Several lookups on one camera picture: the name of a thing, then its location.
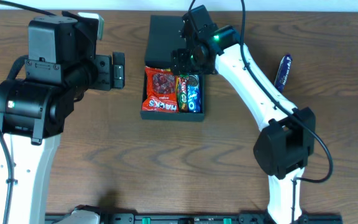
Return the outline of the dark blue chocolate bar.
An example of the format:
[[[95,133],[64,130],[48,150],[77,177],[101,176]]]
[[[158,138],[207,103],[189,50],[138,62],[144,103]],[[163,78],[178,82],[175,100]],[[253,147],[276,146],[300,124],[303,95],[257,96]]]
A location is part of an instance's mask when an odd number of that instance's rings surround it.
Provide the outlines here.
[[[286,54],[280,61],[280,65],[274,80],[274,87],[280,92],[282,93],[284,90],[284,87],[286,85],[288,76],[289,76],[289,72],[291,69],[291,64],[292,64],[292,57],[290,54]]]

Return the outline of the KitKat Milo bar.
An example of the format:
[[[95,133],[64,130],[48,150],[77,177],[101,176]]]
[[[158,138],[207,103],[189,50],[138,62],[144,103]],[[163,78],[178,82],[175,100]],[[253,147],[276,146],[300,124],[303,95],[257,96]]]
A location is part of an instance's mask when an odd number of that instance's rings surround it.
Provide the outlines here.
[[[177,101],[180,112],[186,113],[188,111],[188,94],[187,84],[188,75],[180,75],[177,77],[176,88],[177,88]]]

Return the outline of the black cardboard box with lid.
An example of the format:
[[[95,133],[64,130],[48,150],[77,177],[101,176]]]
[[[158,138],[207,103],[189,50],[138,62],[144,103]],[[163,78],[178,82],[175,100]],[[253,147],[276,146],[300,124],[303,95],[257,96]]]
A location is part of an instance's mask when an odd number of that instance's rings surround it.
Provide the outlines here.
[[[145,65],[152,68],[170,68],[173,50],[186,47],[185,40],[180,37],[183,21],[180,16],[150,17],[149,38],[145,51]],[[159,111],[140,111],[142,119],[165,121],[203,121],[204,120],[204,77],[200,76],[201,111],[199,113],[165,113]]]

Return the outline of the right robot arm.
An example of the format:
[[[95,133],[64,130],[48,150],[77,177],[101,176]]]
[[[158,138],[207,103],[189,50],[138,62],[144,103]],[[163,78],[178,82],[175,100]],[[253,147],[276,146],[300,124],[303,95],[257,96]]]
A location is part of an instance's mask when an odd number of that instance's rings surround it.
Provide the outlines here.
[[[299,110],[272,85],[252,58],[243,32],[219,28],[204,5],[187,11],[182,21],[185,48],[171,54],[173,73],[217,73],[237,91],[260,131],[254,156],[268,175],[268,214],[275,223],[295,223],[302,215],[296,183],[314,147],[303,125],[314,123],[314,114]]]

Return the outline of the red Hacks candy bag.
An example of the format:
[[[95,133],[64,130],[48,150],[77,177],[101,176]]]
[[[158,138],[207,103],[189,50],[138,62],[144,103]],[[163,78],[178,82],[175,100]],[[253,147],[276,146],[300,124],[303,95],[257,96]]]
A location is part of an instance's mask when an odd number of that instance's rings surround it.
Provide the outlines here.
[[[142,111],[179,112],[175,75],[172,72],[152,67],[145,67],[145,73],[147,98],[142,103]]]

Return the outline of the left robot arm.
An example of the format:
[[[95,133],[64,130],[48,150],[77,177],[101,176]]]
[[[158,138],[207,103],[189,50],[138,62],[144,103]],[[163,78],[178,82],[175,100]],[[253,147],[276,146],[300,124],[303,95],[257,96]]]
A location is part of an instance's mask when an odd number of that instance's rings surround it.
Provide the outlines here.
[[[87,90],[125,85],[125,56],[96,53],[104,19],[67,11],[28,26],[28,53],[0,84],[0,223],[44,223],[65,119]]]

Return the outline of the blue Oreo cookie pack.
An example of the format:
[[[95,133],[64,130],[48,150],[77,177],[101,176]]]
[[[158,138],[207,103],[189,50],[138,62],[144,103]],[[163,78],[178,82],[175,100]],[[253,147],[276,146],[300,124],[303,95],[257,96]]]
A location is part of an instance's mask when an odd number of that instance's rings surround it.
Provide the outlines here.
[[[189,75],[187,83],[188,111],[192,113],[201,112],[201,92],[198,75]]]

